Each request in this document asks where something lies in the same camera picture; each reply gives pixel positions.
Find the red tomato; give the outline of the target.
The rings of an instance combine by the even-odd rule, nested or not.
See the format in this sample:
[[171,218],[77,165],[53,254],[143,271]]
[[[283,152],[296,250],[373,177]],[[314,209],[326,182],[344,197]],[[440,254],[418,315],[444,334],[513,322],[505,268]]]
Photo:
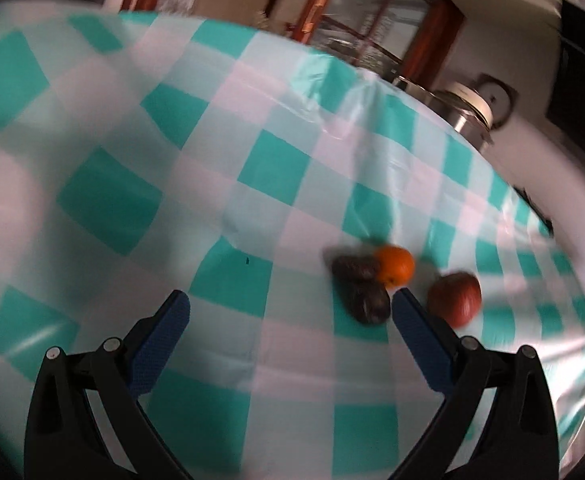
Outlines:
[[455,272],[440,276],[427,292],[426,308],[452,328],[467,325],[478,314],[483,295],[475,274]]

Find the dark brown passion fruit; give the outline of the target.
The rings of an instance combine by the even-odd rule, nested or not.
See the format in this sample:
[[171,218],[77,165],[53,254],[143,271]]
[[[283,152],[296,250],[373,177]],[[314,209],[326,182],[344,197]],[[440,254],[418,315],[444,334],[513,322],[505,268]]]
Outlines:
[[373,256],[340,255],[331,263],[332,274],[343,281],[375,281],[380,270]]

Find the teal white checkered tablecloth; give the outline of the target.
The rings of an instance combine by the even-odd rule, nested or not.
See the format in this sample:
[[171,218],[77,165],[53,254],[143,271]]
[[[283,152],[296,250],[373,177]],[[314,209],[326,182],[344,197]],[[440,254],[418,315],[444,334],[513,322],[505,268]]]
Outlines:
[[95,349],[174,289],[192,317],[144,408],[201,479],[384,479],[441,399],[391,325],[347,315],[333,249],[477,275],[467,333],[535,347],[567,451],[585,290],[446,122],[366,70],[198,18],[0,2],[0,445],[45,351]]

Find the steel pot with lid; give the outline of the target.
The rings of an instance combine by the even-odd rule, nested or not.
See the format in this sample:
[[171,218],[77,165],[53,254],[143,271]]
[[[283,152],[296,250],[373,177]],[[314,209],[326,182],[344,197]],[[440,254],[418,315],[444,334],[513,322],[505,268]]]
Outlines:
[[430,108],[479,153],[492,143],[492,110],[476,90],[453,81],[442,89],[428,91],[402,76],[393,85]]

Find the red wooden door frame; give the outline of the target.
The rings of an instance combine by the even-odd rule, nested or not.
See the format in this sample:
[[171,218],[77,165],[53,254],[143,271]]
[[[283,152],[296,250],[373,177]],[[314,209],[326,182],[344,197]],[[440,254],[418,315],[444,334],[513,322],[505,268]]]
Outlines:
[[117,10],[194,14],[261,28],[428,87],[465,24],[452,0],[109,0]]

